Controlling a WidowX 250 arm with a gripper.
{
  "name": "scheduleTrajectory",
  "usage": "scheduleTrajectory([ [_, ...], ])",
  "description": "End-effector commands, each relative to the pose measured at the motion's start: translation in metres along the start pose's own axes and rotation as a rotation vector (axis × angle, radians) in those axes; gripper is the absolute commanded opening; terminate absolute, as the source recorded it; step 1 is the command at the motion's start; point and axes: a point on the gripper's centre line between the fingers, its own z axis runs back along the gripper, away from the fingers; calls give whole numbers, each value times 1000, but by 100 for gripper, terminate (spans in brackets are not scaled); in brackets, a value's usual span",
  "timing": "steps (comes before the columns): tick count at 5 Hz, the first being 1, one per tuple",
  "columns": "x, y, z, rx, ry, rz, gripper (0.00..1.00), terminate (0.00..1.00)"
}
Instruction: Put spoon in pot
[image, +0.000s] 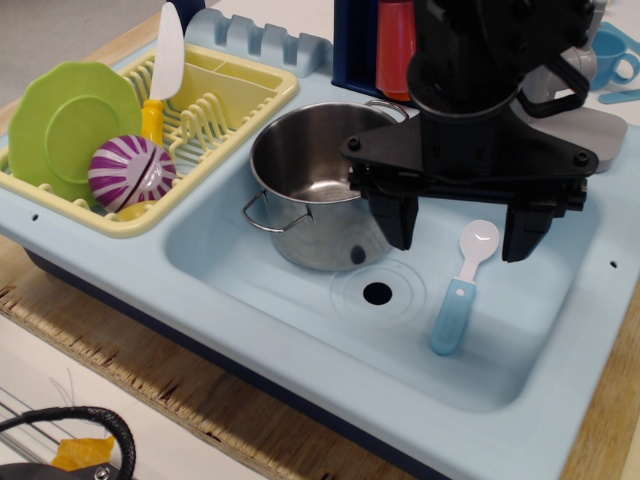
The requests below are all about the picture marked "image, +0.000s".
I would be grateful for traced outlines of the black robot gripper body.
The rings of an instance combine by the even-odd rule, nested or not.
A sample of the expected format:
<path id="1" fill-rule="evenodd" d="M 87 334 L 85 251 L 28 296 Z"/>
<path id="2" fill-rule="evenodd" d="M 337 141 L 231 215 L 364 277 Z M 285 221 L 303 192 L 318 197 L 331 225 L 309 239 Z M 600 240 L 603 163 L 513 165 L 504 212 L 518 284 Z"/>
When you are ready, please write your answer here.
<path id="1" fill-rule="evenodd" d="M 352 166 L 352 187 L 367 201 L 370 193 L 506 207 L 547 201 L 557 205 L 555 218 L 582 209 L 599 164 L 591 150 L 532 128 L 510 107 L 481 120 L 422 112 L 351 136 L 340 152 Z"/>

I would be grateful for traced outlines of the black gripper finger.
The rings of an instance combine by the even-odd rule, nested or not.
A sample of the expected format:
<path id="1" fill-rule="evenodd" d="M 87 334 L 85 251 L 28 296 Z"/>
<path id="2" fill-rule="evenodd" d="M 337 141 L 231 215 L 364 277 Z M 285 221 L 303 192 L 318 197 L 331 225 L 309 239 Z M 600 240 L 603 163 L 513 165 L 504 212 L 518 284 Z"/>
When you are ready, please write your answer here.
<path id="1" fill-rule="evenodd" d="M 396 198 L 382 193 L 368 195 L 369 210 L 387 242 L 399 250 L 409 250 L 419 211 L 416 197 Z"/>
<path id="2" fill-rule="evenodd" d="M 512 201 L 507 206 L 502 260 L 526 260 L 549 232 L 557 205 L 547 201 Z"/>

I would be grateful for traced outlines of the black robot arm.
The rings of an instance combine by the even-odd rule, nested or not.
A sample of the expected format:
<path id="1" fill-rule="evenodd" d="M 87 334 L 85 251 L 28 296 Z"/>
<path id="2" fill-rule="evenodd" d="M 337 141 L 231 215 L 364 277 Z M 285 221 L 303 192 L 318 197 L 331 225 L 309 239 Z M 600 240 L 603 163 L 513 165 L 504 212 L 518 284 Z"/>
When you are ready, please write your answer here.
<path id="1" fill-rule="evenodd" d="M 585 76 L 564 53 L 585 45 L 588 1 L 420 1 L 408 66 L 417 114 L 350 136 L 351 186 L 388 243 L 410 248 L 422 197 L 503 204 L 502 258 L 526 259 L 552 222 L 579 211 L 597 155 L 526 118 L 580 108 Z"/>

